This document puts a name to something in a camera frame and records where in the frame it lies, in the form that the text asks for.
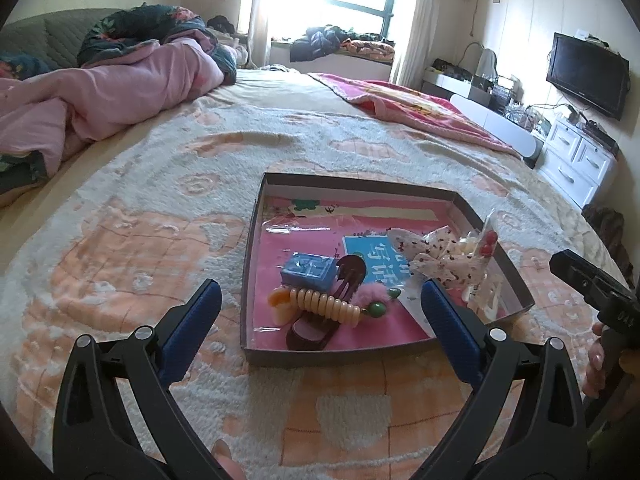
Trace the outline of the person's right hand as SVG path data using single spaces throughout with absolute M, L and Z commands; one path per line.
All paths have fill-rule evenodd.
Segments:
M 598 339 L 591 345 L 588 351 L 588 365 L 585 380 L 582 384 L 582 392 L 590 398 L 597 398 L 605 384 L 604 359 L 605 351 L 601 344 L 601 336 L 605 325 L 595 322 L 591 327 Z M 639 351 L 625 350 L 620 355 L 620 368 L 634 378 L 634 382 L 625 393 L 623 404 L 634 408 L 639 404 Z

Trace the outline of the person's left hand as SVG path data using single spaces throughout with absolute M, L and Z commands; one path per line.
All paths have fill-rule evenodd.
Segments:
M 218 464 L 222 468 L 224 468 L 224 471 L 233 480 L 246 480 L 245 472 L 243 471 L 240 464 L 232 458 L 230 448 L 228 447 L 228 444 L 224 442 L 224 440 L 218 439 L 214 443 L 212 454 Z

